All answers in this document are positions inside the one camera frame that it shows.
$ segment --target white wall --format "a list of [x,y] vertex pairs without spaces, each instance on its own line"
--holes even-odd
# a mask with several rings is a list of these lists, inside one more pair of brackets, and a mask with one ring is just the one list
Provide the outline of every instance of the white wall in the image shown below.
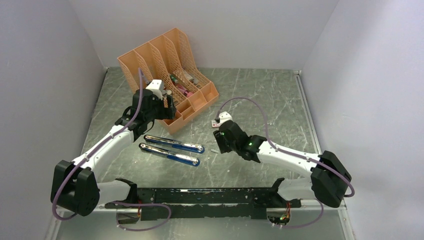
[[179,28],[198,67],[301,69],[338,0],[70,0],[105,66]]
[[81,153],[103,77],[68,1],[0,1],[0,239],[44,239],[54,167]]
[[358,240],[424,239],[424,2],[340,0],[303,70]]

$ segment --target robotic arm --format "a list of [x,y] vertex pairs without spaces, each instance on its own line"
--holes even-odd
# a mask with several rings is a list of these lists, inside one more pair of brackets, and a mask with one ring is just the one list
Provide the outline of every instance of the robotic arm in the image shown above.
[[[71,180],[66,183],[57,200],[57,205],[81,216],[90,214],[96,206],[103,204],[106,208],[124,208],[109,204],[113,201],[128,204],[136,204],[139,201],[166,204],[172,209],[171,218],[249,216],[252,219],[267,219],[267,208],[285,208],[288,203],[292,208],[299,208],[301,199],[315,198],[329,207],[340,206],[348,185],[332,171],[314,163],[317,161],[324,163],[350,182],[350,174],[332,152],[325,151],[318,155],[272,143],[279,149],[277,151],[265,137],[248,136],[228,118],[222,118],[219,130],[213,132],[222,154],[234,151],[247,161],[283,166],[299,173],[303,178],[293,180],[279,178],[272,187],[242,188],[137,188],[135,183],[121,178],[97,183],[95,176],[102,173],[124,148],[145,134],[150,122],[175,117],[176,108],[173,99],[167,95],[167,107],[165,107],[161,88],[163,88],[162,81],[153,80],[142,90],[140,111],[128,128],[114,135],[136,114],[138,91],[133,95],[132,106],[124,111],[115,122],[115,126],[99,143],[73,161],[62,160],[56,165],[51,202],[54,202],[58,189],[71,170],[81,161],[85,161],[71,176]],[[103,144],[94,155],[88,157],[92,150],[110,136],[112,139]],[[152,207],[150,210],[149,208],[144,210],[142,220],[163,219],[167,218],[167,215],[166,209]]]

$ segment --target marble table surface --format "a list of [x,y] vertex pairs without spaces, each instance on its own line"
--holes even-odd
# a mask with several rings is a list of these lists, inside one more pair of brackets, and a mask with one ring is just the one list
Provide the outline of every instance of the marble table surface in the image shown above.
[[[259,103],[268,116],[269,137],[276,143],[304,152],[315,152],[311,129],[305,115],[293,71],[239,68],[200,68],[216,86],[219,100],[200,113],[173,135],[160,124],[148,133],[205,146],[203,154],[172,148],[176,152],[196,156],[198,167],[142,152],[140,137],[124,149],[110,167],[99,176],[100,182],[116,178],[128,179],[138,187],[152,188],[213,188],[270,187],[277,178],[299,176],[282,167],[246,161],[236,153],[217,154],[211,120],[223,102],[238,96]],[[108,69],[92,116],[83,151],[97,143],[114,125],[126,107],[131,105],[132,92],[119,67]],[[251,102],[236,99],[223,109],[248,134],[265,136],[261,112]]]

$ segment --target perforated divider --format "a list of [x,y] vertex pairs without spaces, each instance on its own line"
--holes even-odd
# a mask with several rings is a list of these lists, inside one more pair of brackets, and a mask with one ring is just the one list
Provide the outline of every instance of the perforated divider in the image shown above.
[[[160,79],[165,87],[172,91],[177,109],[175,118],[158,120],[170,134],[181,129],[219,98],[215,85],[196,68],[189,40],[178,28],[127,52],[118,57],[118,61],[133,93],[139,89],[139,67],[147,80]],[[198,79],[198,83],[191,83],[184,75],[183,69]],[[169,74],[174,74],[181,85],[193,95],[188,98],[184,96],[174,86]]]

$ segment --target table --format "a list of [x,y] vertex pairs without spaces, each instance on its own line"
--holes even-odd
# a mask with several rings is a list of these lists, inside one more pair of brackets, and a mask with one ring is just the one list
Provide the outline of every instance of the table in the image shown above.
[[[270,138],[283,146],[295,150],[316,153],[318,151],[313,129],[307,117],[301,88],[293,71],[278,69],[239,69],[239,68],[199,68],[216,86],[219,100],[205,110],[180,131],[169,135],[160,124],[155,124],[148,133],[153,136],[172,138],[183,142],[205,146],[203,154],[181,151],[200,159],[198,167],[189,166],[157,155],[141,152],[139,138],[133,145],[124,149],[110,167],[100,176],[99,182],[109,182],[116,178],[128,179],[138,187],[150,188],[227,188],[227,187],[270,187],[277,178],[295,179],[299,175],[282,167],[246,161],[236,153],[216,154],[218,150],[211,120],[221,104],[238,96],[257,101],[268,116]],[[83,152],[97,143],[131,105],[132,92],[119,67],[107,70],[104,83],[92,116]],[[236,99],[228,103],[224,111],[248,135],[265,136],[264,120],[251,102]],[[298,210],[292,224],[306,223],[318,214],[318,208]],[[165,226],[143,233],[129,233],[115,227],[114,213],[97,212],[79,221],[63,222],[58,239],[83,238],[85,232],[75,229],[88,228],[90,239],[106,237],[136,239],[246,239],[259,237],[280,238],[287,235],[304,239],[345,239],[340,211],[326,210],[324,217],[313,226],[303,229],[271,229],[267,220],[239,218],[171,219]],[[139,222],[140,228],[153,226],[156,222]]]

